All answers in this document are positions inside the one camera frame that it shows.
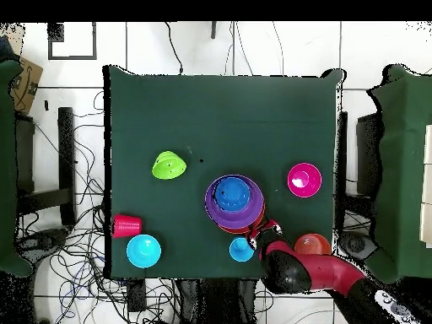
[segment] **blue bowl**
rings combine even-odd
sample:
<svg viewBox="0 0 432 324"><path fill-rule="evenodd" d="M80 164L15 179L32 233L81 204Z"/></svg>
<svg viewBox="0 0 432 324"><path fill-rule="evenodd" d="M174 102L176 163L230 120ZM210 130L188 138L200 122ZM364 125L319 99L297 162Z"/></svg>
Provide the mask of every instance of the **blue bowl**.
<svg viewBox="0 0 432 324"><path fill-rule="evenodd" d="M150 235L138 235L127 244L126 255L130 263L138 268L152 267L160 258L159 242Z"/></svg>
<svg viewBox="0 0 432 324"><path fill-rule="evenodd" d="M237 262L246 262L253 256L253 249L247 243L245 237L235 237L229 245L229 254Z"/></svg>
<svg viewBox="0 0 432 324"><path fill-rule="evenodd" d="M227 177L214 190L214 200L225 211L243 209L251 197L249 186L240 178Z"/></svg>

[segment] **light blue bowl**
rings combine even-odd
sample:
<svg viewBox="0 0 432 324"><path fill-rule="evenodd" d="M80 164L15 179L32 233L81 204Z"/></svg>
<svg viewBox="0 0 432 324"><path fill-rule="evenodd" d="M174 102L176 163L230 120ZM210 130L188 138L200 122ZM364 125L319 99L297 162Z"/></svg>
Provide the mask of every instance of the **light blue bowl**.
<svg viewBox="0 0 432 324"><path fill-rule="evenodd" d="M247 243L245 237L235 237L229 245L229 254L237 262L246 262L253 256L253 249Z"/></svg>
<svg viewBox="0 0 432 324"><path fill-rule="evenodd" d="M138 235L127 244L126 255L130 263L138 268L152 267L160 258L159 242L150 235Z"/></svg>

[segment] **purple bowl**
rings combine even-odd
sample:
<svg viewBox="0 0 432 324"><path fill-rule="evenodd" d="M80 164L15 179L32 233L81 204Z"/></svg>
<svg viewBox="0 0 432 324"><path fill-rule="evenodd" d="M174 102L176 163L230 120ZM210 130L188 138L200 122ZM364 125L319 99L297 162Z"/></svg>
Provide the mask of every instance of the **purple bowl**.
<svg viewBox="0 0 432 324"><path fill-rule="evenodd" d="M251 197L247 205L239 211L222 210L213 198L216 186L226 177L233 176L242 179L251 190ZM224 175L216 179L208 187L204 197L204 205L208 216L216 224L227 229L241 229L252 224L262 211L264 196L258 185L243 175Z"/></svg>

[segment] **magenta bowl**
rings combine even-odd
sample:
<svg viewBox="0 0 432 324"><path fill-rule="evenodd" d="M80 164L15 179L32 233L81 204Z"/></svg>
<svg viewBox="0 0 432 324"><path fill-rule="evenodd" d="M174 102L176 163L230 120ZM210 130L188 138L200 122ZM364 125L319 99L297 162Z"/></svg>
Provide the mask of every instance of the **magenta bowl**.
<svg viewBox="0 0 432 324"><path fill-rule="evenodd" d="M321 173L312 164L299 163L288 173L288 188L297 197L312 197L321 187Z"/></svg>

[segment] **colorful plastic bowl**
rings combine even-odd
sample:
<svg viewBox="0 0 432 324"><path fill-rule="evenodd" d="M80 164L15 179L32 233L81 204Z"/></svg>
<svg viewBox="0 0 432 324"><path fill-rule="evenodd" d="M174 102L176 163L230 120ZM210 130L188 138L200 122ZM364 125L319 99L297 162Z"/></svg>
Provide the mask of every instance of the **colorful plastic bowl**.
<svg viewBox="0 0 432 324"><path fill-rule="evenodd" d="M253 256L253 249L247 243L245 237L235 237L229 245L229 254L237 262L246 262Z"/></svg>
<svg viewBox="0 0 432 324"><path fill-rule="evenodd" d="M306 255L330 255L332 253L330 243L319 234L302 235L295 242L294 250Z"/></svg>
<svg viewBox="0 0 432 324"><path fill-rule="evenodd" d="M247 205L241 210L225 211L216 203L214 193L217 185L227 177L242 179L250 188L251 196ZM207 189L204 206L211 220L226 229L242 229L252 224L260 215L264 204L264 196L258 185L243 175L224 175L216 179Z"/></svg>
<svg viewBox="0 0 432 324"><path fill-rule="evenodd" d="M230 234L246 234L247 232L251 232L253 229L255 229L261 222L262 219L264 218L264 213L266 211L266 204L264 203L262 205L262 211L260 213L260 216L258 216L258 219L256 219L252 225L248 226L248 227L243 227L241 229L227 229L226 227L220 226L219 227L223 230L226 231Z"/></svg>
<svg viewBox="0 0 432 324"><path fill-rule="evenodd" d="M251 198L249 186L233 176L219 182L214 190L214 200L224 211L239 211L246 207Z"/></svg>
<svg viewBox="0 0 432 324"><path fill-rule="evenodd" d="M126 254L130 263L138 268L152 267L160 258L159 242L150 235L138 235L127 244Z"/></svg>
<svg viewBox="0 0 432 324"><path fill-rule="evenodd" d="M311 197L321 187L321 173L312 164L299 163L288 173L289 190L297 197Z"/></svg>
<svg viewBox="0 0 432 324"><path fill-rule="evenodd" d="M173 152L163 152L158 155L154 162L152 174L162 180L174 179L183 174L186 163Z"/></svg>

